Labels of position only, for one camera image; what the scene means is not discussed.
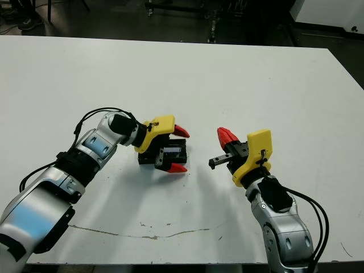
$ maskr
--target dark floor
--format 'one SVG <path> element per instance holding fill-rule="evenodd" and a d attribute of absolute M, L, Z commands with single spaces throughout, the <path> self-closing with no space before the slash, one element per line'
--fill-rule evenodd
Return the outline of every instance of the dark floor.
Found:
<path fill-rule="evenodd" d="M 219 0 L 210 0 L 206 7 L 216 10 Z M 0 21 L 0 33 L 8 35 L 65 36 L 102 39 L 151 40 L 165 42 L 206 43 L 210 36 L 210 19 L 203 14 L 154 10 L 147 16 L 144 0 L 86 0 L 87 12 L 80 0 L 54 1 L 52 24 L 48 22 L 29 32 L 21 32 L 16 22 Z M 176 5 L 196 7 L 196 0 L 174 0 Z M 47 1 L 37 0 L 37 12 L 47 21 Z M 216 28 L 216 42 L 221 44 L 251 44 L 240 19 L 220 19 Z M 264 44 L 293 46 L 286 24 L 266 27 Z M 296 44 L 302 47 L 329 48 L 341 64 L 364 88 L 364 41 L 343 39 L 338 33 L 304 30 L 292 27 Z"/>

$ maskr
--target chair leg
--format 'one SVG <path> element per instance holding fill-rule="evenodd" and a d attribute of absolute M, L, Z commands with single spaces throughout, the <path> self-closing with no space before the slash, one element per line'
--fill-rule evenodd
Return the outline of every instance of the chair leg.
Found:
<path fill-rule="evenodd" d="M 87 11 L 90 11 L 89 6 L 86 4 L 85 0 L 81 0 L 82 4 L 84 4 L 85 8 L 87 9 Z"/>
<path fill-rule="evenodd" d="M 52 0 L 48 0 L 48 22 L 51 22 Z"/>

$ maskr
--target black cable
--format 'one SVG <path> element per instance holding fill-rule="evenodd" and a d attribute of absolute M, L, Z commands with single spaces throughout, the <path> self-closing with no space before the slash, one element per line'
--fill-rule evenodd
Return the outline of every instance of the black cable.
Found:
<path fill-rule="evenodd" d="M 25 184 L 27 182 L 27 180 L 29 179 L 29 177 L 31 177 L 32 175 L 36 174 L 37 172 L 50 167 L 51 165 L 54 165 L 56 162 L 52 162 L 50 164 L 44 165 L 38 169 L 36 169 L 35 171 L 32 171 L 31 173 L 29 173 L 26 177 L 23 178 L 23 180 L 20 182 L 19 184 L 19 192 L 22 192 L 25 189 Z"/>
<path fill-rule="evenodd" d="M 312 254 L 312 257 L 315 257 L 315 255 L 317 254 L 317 252 L 322 244 L 324 229 L 323 229 L 322 220 L 321 220 L 321 217 L 320 217 L 320 214 L 319 214 L 317 208 L 315 207 L 314 203 L 312 203 L 312 202 L 309 202 L 309 203 L 312 206 L 313 210 L 315 211 L 317 219 L 318 219 L 318 224 L 320 225 L 320 239 L 318 240 L 317 246 Z"/>
<path fill-rule="evenodd" d="M 304 195 L 304 194 L 302 194 L 300 192 L 294 191 L 292 189 L 288 189 L 286 187 L 283 187 L 283 189 L 285 191 L 287 191 L 287 192 L 295 195 L 295 196 L 301 197 L 305 201 L 312 202 L 313 204 L 315 204 L 319 208 L 319 210 L 321 211 L 322 215 L 324 216 L 324 220 L 325 220 L 325 235 L 324 235 L 324 240 L 322 242 L 322 245 L 321 245 L 319 251 L 317 252 L 316 257 L 313 258 L 311 260 L 311 262 L 309 263 L 309 265 L 308 265 L 308 273 L 314 272 L 315 267 L 316 267 L 316 264 L 319 261 L 319 259 L 321 258 L 322 254 L 323 254 L 323 252 L 324 252 L 324 250 L 326 248 L 326 244 L 328 242 L 328 238 L 329 238 L 329 218 L 328 218 L 325 210 L 322 208 L 322 206 L 318 202 L 316 202 L 314 199 L 312 199 L 312 198 L 310 198 L 310 197 L 308 197 L 308 196 L 306 196 L 306 195 Z"/>
<path fill-rule="evenodd" d="M 18 26 L 18 25 L 16 24 L 15 26 L 9 27 L 8 29 L 1 31 L 1 32 L 0 32 L 0 35 L 5 35 L 5 34 L 7 34 L 10 30 L 12 30 L 14 27 L 17 27 L 17 26 Z"/>
<path fill-rule="evenodd" d="M 100 112 L 105 112 L 105 111 L 118 111 L 118 112 L 123 112 L 125 113 L 126 115 L 128 115 L 133 121 L 135 121 L 136 123 L 138 123 L 138 121 L 135 119 L 135 117 L 133 116 L 133 114 L 131 114 L 130 112 L 127 112 L 127 111 L 124 111 L 122 109 L 119 109 L 119 108 L 115 108 L 115 107 L 103 107 L 103 108 L 98 108 L 98 109 L 94 109 L 90 112 L 87 112 L 82 118 L 81 120 L 79 121 L 79 123 L 76 125 L 76 128 L 75 128 L 75 131 L 73 132 L 74 135 L 75 135 L 75 139 L 71 145 L 71 147 L 69 148 L 69 150 L 71 150 L 72 148 L 75 147 L 77 141 L 78 141 L 78 137 L 80 135 L 80 132 L 81 132 L 81 128 L 82 128 L 82 123 L 84 121 L 86 121 L 87 119 L 89 119 L 90 117 L 92 117 L 93 115 L 97 114 L 97 113 L 100 113 Z M 34 175 L 35 173 L 45 169 L 45 168 L 48 168 L 52 165 L 54 165 L 56 163 L 56 161 L 50 163 L 50 164 L 47 164 L 45 166 L 42 166 L 38 169 L 36 169 L 35 171 L 32 171 L 31 173 L 29 173 L 26 177 L 23 178 L 23 180 L 20 182 L 19 184 L 19 192 L 22 192 L 24 189 L 25 189 L 25 185 L 26 185 L 26 182 L 27 180 L 32 176 Z"/>

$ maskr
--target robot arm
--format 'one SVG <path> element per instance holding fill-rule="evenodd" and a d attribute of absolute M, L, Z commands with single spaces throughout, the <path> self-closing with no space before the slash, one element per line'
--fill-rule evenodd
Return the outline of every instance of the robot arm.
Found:
<path fill-rule="evenodd" d="M 251 203 L 252 213 L 262 228 L 268 265 L 272 273 L 314 273 L 316 263 L 328 239 L 328 219 L 322 207 L 311 198 L 282 187 L 270 175 L 272 154 L 271 133 L 261 130 L 248 135 L 241 143 L 225 128 L 217 130 L 218 138 L 225 155 L 210 159 L 211 169 L 228 162 L 236 186 L 246 189 L 246 197 Z M 313 250 L 311 235 L 298 215 L 297 203 L 292 194 L 315 202 L 325 217 L 326 235 L 321 254 Z"/>
<path fill-rule="evenodd" d="M 51 249 L 75 214 L 71 204 L 78 202 L 117 145 L 139 147 L 146 132 L 147 126 L 132 115 L 112 111 L 69 151 L 59 153 L 54 166 L 21 191 L 0 218 L 0 273 L 21 272 L 32 253 Z"/>

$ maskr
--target table leg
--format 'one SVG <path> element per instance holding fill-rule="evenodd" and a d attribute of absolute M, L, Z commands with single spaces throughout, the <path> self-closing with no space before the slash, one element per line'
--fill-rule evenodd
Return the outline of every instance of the table leg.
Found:
<path fill-rule="evenodd" d="M 48 22 L 51 22 L 52 0 L 48 0 Z"/>

